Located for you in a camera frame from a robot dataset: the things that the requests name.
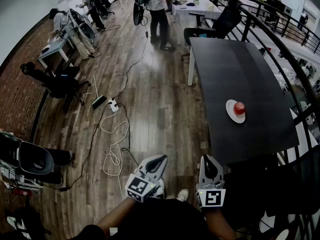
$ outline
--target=shoe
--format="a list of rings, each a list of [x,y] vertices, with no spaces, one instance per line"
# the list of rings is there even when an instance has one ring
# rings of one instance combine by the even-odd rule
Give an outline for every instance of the shoe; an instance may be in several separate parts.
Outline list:
[[[166,199],[165,181],[162,178],[160,178],[159,183],[160,183],[160,187],[156,190],[155,196],[159,199]]]
[[[180,191],[176,199],[181,202],[186,202],[188,198],[189,198],[189,190],[185,188]]]
[[[153,36],[152,36],[152,37],[150,38],[150,43],[151,43],[151,44],[155,44],[155,43],[157,43],[157,42],[159,42],[159,41],[160,41],[160,36],[158,36],[158,35],[157,35],[156,37],[153,37]]]
[[[166,45],[160,44],[160,50],[162,50],[162,51],[175,51],[176,47],[174,47],[170,43],[167,43]]]

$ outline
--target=white plate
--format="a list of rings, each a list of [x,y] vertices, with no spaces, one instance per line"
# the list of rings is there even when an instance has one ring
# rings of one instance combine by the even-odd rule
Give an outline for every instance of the white plate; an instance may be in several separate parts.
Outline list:
[[[243,113],[241,115],[235,114],[234,106],[236,103],[237,103],[237,101],[235,101],[233,99],[229,99],[225,104],[225,109],[226,109],[229,117],[231,117],[231,119],[233,121],[235,121],[238,124],[242,124],[246,120],[246,113]]]

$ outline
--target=man in white shirt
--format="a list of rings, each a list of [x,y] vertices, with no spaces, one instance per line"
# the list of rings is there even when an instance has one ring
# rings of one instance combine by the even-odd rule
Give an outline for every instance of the man in white shirt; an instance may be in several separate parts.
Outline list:
[[[168,43],[169,23],[165,11],[165,1],[172,3],[174,0],[149,0],[149,2],[145,4],[151,14],[150,42],[155,44],[160,39],[160,50],[173,51],[175,47]],[[160,37],[157,36],[158,23],[160,24]]]
[[[82,5],[81,6],[82,6],[81,8],[83,8],[84,6],[88,7],[89,14],[91,15],[91,18],[92,18],[93,22],[95,23],[97,30],[106,29],[105,25],[102,23],[102,21],[100,19],[100,16],[99,16],[99,14],[97,12],[97,9],[95,7],[92,8],[92,6],[90,4],[90,0],[82,0]]]

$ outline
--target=white sneaker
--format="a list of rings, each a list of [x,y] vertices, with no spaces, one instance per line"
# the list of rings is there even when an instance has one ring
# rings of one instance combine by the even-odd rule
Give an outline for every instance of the white sneaker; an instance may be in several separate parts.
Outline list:
[[[189,190],[185,188],[180,191],[176,199],[181,202],[186,202],[188,198],[189,198]]]
[[[165,181],[160,178],[159,179],[160,187],[156,190],[155,196],[160,199],[166,199],[166,184]]]

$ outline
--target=electrical outlet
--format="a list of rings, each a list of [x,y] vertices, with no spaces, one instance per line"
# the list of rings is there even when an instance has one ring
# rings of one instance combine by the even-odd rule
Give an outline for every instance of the electrical outlet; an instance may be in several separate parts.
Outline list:
[[[113,113],[115,113],[119,110],[118,104],[116,103],[116,100],[114,98],[109,99],[109,103],[111,103],[110,107],[111,107]]]

